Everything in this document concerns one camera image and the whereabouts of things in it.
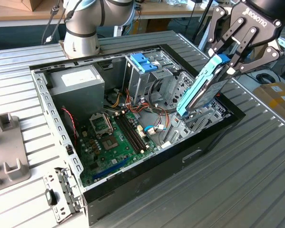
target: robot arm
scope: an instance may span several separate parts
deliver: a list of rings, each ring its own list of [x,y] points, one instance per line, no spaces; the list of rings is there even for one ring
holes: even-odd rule
[[[128,25],[135,15],[134,0],[69,0],[63,7],[71,15],[65,21],[64,50],[72,58],[99,53],[97,26]]]
[[[285,0],[241,0],[232,9],[215,7],[207,41],[210,60],[178,103],[180,116],[208,104],[236,72],[278,60],[284,52],[277,38],[285,26]],[[235,44],[235,53],[224,54]],[[254,48],[262,56],[248,61]]]

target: red wire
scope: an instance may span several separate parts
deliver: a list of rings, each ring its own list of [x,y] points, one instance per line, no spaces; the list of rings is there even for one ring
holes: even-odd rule
[[[73,128],[74,128],[75,145],[77,145],[76,127],[75,127],[75,122],[74,122],[74,119],[73,119],[73,117],[72,117],[72,114],[70,114],[70,112],[67,111],[65,108],[62,108],[62,110],[65,111],[65,112],[69,115],[69,117],[70,117],[70,119],[71,119],[72,126],[73,126]]]

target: motherboard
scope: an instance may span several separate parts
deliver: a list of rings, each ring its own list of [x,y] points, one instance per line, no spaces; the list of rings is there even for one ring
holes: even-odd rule
[[[84,187],[158,150],[151,139],[139,135],[138,120],[131,112],[119,116],[97,115],[78,132],[77,151],[84,166],[80,176]]]

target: metal bracket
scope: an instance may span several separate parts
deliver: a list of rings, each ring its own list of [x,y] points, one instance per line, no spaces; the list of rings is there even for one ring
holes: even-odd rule
[[[239,69],[242,73],[244,73],[252,69],[255,69],[259,66],[276,61],[280,58],[280,56],[281,56],[280,52],[278,52],[273,47],[268,47],[266,48],[266,51],[264,52],[263,56],[260,59],[253,61],[251,63],[242,64],[239,66]]]
[[[234,70],[239,69],[239,60],[242,56],[242,53],[246,49],[246,47],[249,45],[250,41],[256,36],[257,34],[257,28],[252,27],[247,34],[245,35],[243,41],[241,44],[238,46],[236,53],[233,55],[232,59],[229,62],[229,66],[232,67]]]
[[[57,223],[61,223],[83,208],[83,198],[69,168],[58,169],[43,177],[46,197]]]

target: aluminum table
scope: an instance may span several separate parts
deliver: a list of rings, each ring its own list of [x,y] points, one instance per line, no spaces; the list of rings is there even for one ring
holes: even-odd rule
[[[207,62],[172,31],[100,40],[105,53],[169,44],[197,70]],[[20,118],[31,177],[0,191],[0,227],[55,227],[42,176],[64,161],[43,116],[28,66],[64,60],[59,45],[0,51],[0,113]],[[95,228],[285,227],[285,122],[238,82],[224,94],[246,113],[216,148],[104,217]],[[82,213],[62,227],[86,227]]]

